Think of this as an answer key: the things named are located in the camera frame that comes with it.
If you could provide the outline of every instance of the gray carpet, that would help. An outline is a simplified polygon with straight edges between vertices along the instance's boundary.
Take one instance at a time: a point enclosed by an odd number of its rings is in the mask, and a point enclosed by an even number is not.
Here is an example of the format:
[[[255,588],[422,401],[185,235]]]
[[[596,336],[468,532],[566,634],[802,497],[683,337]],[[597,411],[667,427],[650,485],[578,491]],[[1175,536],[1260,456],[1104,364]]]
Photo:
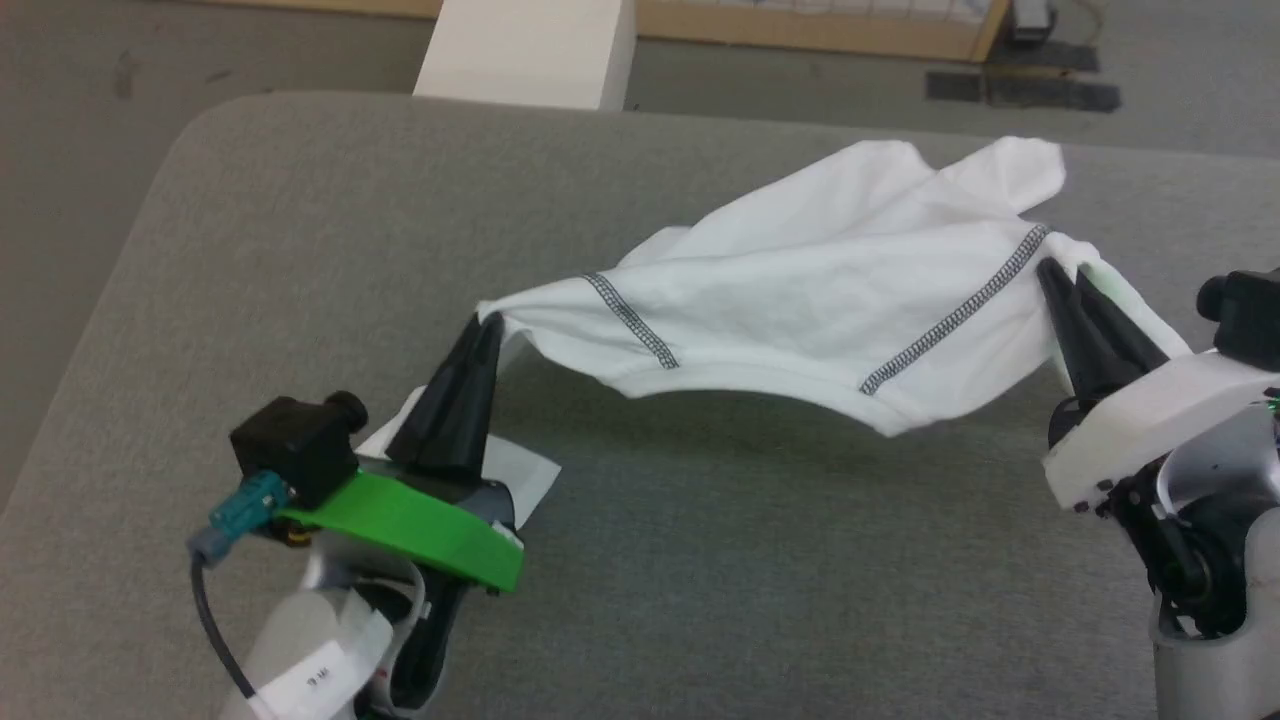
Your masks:
[[[156,179],[0,520],[14,717],[209,716],[182,538],[225,432],[346,387],[385,418],[475,301],[614,263],[873,131],[398,97],[239,101]],[[982,141],[893,133],[933,163]],[[1196,345],[1208,274],[1280,264],[1280,163],[1066,149],[1032,217],[1097,242]],[[893,441],[777,398],[625,401],[530,357],[495,429],[564,465],[518,592],[468,598],[442,717],[1147,719],[1148,591],[1061,512],[1046,377]],[[211,582],[237,648],[300,557]]]

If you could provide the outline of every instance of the white paper tag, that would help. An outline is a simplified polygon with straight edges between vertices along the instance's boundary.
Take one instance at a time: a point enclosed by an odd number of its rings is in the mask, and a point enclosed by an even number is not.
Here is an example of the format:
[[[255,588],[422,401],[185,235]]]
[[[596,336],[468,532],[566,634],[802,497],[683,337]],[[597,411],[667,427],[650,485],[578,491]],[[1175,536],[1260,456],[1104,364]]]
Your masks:
[[[374,612],[347,650],[338,641],[324,643],[257,696],[279,720],[329,720],[369,682],[390,635],[390,623]]]
[[[257,694],[280,720],[328,720],[360,692],[362,684],[362,679],[351,676],[342,646],[329,641],[260,688]]]

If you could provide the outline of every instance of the blue connector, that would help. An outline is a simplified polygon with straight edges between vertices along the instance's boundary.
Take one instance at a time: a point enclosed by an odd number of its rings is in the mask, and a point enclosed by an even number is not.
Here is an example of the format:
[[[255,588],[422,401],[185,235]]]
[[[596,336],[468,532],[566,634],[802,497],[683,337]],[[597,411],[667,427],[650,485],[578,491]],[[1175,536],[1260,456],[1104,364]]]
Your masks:
[[[187,550],[212,568],[227,557],[238,539],[265,525],[288,503],[289,487],[275,473],[264,470],[244,480],[209,514],[209,527],[187,539]]]

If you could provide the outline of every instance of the green bracket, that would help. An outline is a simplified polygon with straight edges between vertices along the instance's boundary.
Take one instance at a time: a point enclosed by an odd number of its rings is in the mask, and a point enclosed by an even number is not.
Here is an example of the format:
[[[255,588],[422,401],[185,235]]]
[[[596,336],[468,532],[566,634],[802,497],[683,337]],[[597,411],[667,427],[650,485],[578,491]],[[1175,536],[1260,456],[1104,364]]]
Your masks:
[[[319,510],[287,507],[278,515],[503,592],[516,589],[525,560],[513,539],[471,512],[362,470]]]

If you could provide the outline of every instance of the floor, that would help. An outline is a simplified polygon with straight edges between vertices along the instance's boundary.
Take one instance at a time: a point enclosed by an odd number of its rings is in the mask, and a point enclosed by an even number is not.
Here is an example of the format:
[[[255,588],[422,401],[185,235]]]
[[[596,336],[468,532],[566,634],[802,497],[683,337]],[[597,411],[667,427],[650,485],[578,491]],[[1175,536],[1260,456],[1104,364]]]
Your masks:
[[[922,97],[933,65],[641,42],[628,108],[1280,156],[1280,4],[1060,0],[1111,115]],[[195,115],[278,90],[407,92],[431,24],[169,0],[0,0],[0,506],[152,174]]]

